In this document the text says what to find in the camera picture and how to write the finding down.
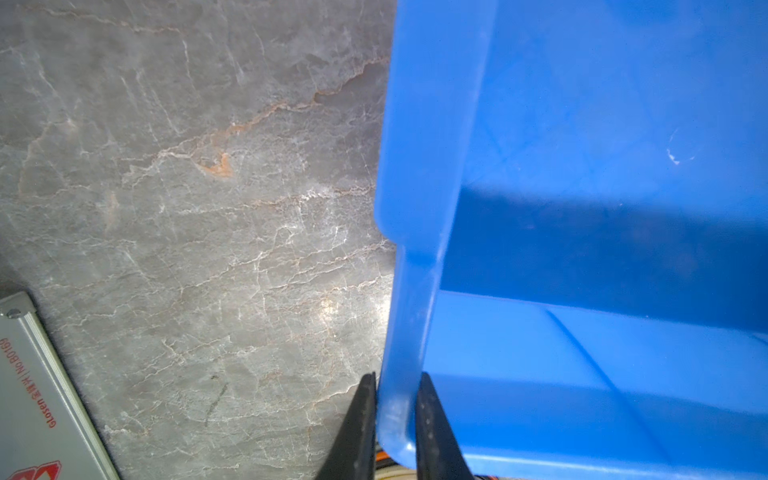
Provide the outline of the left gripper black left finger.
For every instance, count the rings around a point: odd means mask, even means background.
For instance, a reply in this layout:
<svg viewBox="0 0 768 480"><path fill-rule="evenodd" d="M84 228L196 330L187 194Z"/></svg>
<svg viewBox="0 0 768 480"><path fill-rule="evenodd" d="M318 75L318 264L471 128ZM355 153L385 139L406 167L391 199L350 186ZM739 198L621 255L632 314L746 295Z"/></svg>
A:
<svg viewBox="0 0 768 480"><path fill-rule="evenodd" d="M316 480L371 480L376 456L377 381L366 373Z"/></svg>

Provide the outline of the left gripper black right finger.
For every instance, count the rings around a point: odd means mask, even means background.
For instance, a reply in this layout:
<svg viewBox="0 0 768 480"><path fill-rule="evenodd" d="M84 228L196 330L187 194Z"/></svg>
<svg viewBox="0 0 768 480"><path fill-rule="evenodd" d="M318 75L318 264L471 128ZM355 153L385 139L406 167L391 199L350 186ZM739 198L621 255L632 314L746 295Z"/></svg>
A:
<svg viewBox="0 0 768 480"><path fill-rule="evenodd" d="M421 375L415 402L418 480L473 480L431 377Z"/></svg>

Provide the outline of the blue plastic bin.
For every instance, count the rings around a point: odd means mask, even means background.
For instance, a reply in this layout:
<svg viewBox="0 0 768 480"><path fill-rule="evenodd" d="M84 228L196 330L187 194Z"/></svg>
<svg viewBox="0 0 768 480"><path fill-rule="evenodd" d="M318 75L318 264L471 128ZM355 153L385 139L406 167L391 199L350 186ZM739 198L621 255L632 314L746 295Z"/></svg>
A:
<svg viewBox="0 0 768 480"><path fill-rule="evenodd" d="M396 461L766 477L765 2L399 2L374 216Z"/></svg>

